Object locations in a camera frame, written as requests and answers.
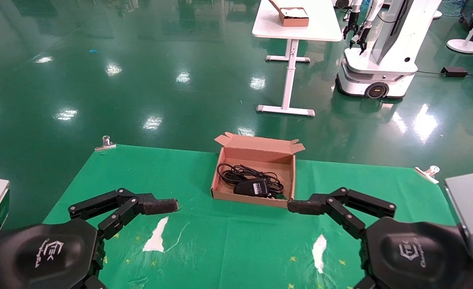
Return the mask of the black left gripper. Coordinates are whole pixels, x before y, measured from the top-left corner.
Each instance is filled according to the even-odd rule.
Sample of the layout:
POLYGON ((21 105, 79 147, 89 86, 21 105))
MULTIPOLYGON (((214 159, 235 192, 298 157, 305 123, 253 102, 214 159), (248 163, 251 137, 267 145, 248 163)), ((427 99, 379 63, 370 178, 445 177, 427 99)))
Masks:
POLYGON ((106 289, 97 230, 76 218, 0 234, 0 289, 106 289))

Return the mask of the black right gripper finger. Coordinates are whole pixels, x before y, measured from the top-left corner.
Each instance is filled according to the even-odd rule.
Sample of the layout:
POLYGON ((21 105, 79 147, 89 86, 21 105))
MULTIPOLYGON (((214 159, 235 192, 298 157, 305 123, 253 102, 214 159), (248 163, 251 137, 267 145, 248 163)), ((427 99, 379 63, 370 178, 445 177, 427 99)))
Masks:
POLYGON ((292 199, 287 203, 289 212, 304 215, 326 214, 338 225, 341 225, 353 238, 363 238, 366 225, 348 208, 376 218, 392 218, 396 212, 396 205, 393 203, 344 187, 329 194, 314 193, 308 200, 292 199))

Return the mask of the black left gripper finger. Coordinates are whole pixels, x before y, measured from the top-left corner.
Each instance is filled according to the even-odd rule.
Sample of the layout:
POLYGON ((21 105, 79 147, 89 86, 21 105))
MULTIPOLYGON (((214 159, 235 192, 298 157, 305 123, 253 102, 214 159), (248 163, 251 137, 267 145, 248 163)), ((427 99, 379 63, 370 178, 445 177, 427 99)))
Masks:
POLYGON ((68 212, 71 219, 81 218, 84 221, 111 212, 97 226, 100 238, 109 240, 138 215, 169 214, 178 209, 177 199, 156 199, 152 193, 135 194, 126 188, 119 188, 73 204, 68 212))

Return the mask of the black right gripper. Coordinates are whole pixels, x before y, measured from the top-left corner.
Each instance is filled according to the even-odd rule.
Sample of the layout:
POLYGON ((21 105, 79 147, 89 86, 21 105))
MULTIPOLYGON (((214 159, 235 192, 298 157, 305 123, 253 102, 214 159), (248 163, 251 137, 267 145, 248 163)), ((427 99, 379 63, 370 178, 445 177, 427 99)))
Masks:
POLYGON ((455 289, 473 260, 456 226, 380 218, 366 229, 354 289, 455 289))

